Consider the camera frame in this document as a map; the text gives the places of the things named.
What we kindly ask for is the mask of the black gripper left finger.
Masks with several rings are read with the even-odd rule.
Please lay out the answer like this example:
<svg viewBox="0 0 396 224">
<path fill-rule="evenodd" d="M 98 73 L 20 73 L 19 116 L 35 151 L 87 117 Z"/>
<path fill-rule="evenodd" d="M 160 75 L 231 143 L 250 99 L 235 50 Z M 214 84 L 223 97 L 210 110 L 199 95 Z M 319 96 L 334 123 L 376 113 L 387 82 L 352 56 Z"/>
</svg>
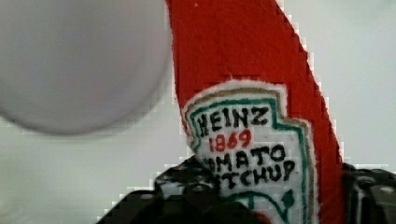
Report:
<svg viewBox="0 0 396 224">
<path fill-rule="evenodd" d="M 214 176 L 190 157 L 156 177 L 153 190 L 123 197 L 96 224 L 259 224 L 259 218 L 223 199 Z"/>
</svg>

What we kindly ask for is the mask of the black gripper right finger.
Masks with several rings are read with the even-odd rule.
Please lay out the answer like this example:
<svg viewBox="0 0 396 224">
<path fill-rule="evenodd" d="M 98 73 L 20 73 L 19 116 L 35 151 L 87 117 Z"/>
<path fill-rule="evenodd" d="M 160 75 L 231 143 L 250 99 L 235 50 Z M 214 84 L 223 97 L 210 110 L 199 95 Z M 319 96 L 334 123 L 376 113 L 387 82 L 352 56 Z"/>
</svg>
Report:
<svg viewBox="0 0 396 224">
<path fill-rule="evenodd" d="M 346 224 L 396 224 L 396 176 L 343 164 Z"/>
</svg>

